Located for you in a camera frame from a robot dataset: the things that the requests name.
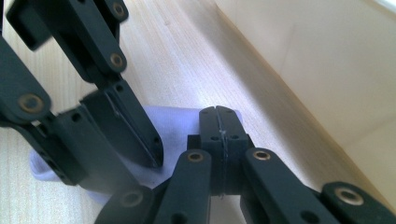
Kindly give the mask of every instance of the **circular hole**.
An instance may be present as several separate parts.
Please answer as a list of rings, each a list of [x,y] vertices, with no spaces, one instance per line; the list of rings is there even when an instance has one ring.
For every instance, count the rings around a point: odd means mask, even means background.
[[[343,191],[341,195],[349,200],[357,200],[356,194],[352,194],[350,192]]]
[[[201,153],[192,152],[189,154],[189,161],[198,162],[204,159],[204,156]]]
[[[186,224],[188,219],[186,215],[181,213],[173,214],[171,217],[172,224]]]
[[[119,54],[116,54],[116,53],[111,54],[110,61],[116,67],[122,67],[122,65],[123,65],[121,56]]]
[[[271,159],[271,155],[264,151],[255,151],[253,153],[254,158],[260,161],[268,161]]]
[[[160,143],[161,143],[160,138],[159,137],[155,137],[154,138],[154,144],[158,146]]]
[[[124,193],[120,198],[120,204],[123,207],[135,207],[142,203],[143,194],[139,190],[132,190]]]
[[[123,17],[125,15],[123,7],[122,7],[122,5],[120,5],[120,3],[114,3],[113,4],[113,10],[116,12],[116,14],[119,17]]]
[[[351,205],[362,205],[364,204],[363,198],[354,190],[347,188],[335,189],[335,195],[344,203]]]
[[[79,122],[81,120],[81,115],[80,114],[74,114],[72,115],[72,120],[74,122]]]
[[[315,213],[313,212],[309,212],[309,211],[303,211],[301,213],[301,218],[306,222],[306,223],[319,223],[320,219],[317,215],[315,215]]]
[[[122,92],[122,91],[123,91],[123,87],[120,86],[120,85],[118,85],[118,86],[116,87],[116,90],[119,91],[119,92]]]
[[[29,114],[36,114],[44,109],[44,102],[35,94],[27,93],[18,99],[20,108]]]

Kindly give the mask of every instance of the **screw hole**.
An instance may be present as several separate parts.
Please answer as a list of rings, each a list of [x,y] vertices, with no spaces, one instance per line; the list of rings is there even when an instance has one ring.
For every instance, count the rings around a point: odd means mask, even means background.
[[[363,198],[352,189],[338,188],[335,190],[335,195],[344,203],[348,203],[351,205],[364,204]]]
[[[113,10],[119,17],[123,17],[125,15],[125,11],[123,10],[123,7],[120,3],[114,3]]]
[[[172,219],[172,224],[186,224],[188,221],[186,215],[181,213],[173,214],[171,219]]]
[[[192,152],[188,156],[189,161],[198,162],[204,159],[204,156],[198,152]]]
[[[301,218],[309,224],[316,224],[320,222],[318,216],[315,213],[309,211],[303,211],[301,213]]]
[[[135,207],[142,203],[143,194],[139,190],[132,190],[124,193],[120,198],[120,204],[123,207]]]
[[[116,87],[116,90],[117,90],[118,92],[122,92],[122,91],[123,91],[123,87],[120,86],[120,85],[118,85],[118,86]]]
[[[113,53],[110,56],[110,61],[111,63],[116,66],[116,67],[122,67],[123,62],[122,62],[122,58],[119,54],[117,53]]]
[[[253,153],[254,158],[260,161],[268,161],[271,159],[271,155],[264,151],[255,151]]]
[[[160,143],[161,143],[160,138],[159,137],[155,137],[154,138],[154,144],[158,146]]]
[[[79,122],[81,120],[81,115],[80,114],[74,114],[72,115],[72,120],[74,122]]]

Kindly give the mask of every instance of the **wooden table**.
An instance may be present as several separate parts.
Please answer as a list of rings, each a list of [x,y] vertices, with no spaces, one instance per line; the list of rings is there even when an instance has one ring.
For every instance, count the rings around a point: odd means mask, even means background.
[[[238,109],[255,145],[272,149],[307,186],[343,180],[382,199],[213,0],[125,3],[130,18],[120,42],[129,65],[123,76],[142,105]],[[51,96],[53,112],[94,90],[55,41],[31,52],[6,21],[4,38]],[[34,180],[30,146],[13,130],[1,129],[0,139],[0,223],[94,222],[101,205],[84,189]],[[237,197],[213,198],[211,214],[212,223],[244,223]]]

